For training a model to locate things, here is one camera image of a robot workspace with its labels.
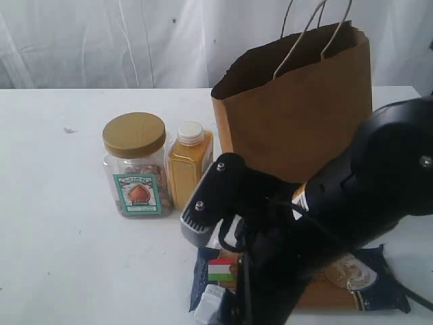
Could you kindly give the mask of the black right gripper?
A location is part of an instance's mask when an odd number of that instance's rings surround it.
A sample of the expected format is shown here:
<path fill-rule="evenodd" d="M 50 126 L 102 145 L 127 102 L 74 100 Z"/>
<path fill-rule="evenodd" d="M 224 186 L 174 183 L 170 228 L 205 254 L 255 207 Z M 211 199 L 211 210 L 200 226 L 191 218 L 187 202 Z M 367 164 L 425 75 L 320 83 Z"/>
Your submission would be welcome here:
<path fill-rule="evenodd" d="M 322 169 L 305 186 L 306 207 L 292 197 L 300 185 L 252 169 L 217 171 L 222 206 L 243 218 L 243 288 L 238 294 L 247 324 L 283 324 L 311 276 L 356 249 L 343 225 L 357 193 L 347 170 Z"/>

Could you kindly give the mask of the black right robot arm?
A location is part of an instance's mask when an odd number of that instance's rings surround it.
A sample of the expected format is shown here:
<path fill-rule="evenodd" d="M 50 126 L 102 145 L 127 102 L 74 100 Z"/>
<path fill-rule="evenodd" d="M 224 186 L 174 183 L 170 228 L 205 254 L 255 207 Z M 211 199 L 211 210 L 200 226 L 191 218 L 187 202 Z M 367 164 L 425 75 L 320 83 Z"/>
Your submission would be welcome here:
<path fill-rule="evenodd" d="M 351 144 L 306 183 L 287 183 L 224 154 L 218 176 L 241 215 L 244 268 L 237 294 L 250 324 L 283 324 L 313 272 L 390 231 L 406 215 L 432 212 L 432 98 L 386 105 Z"/>

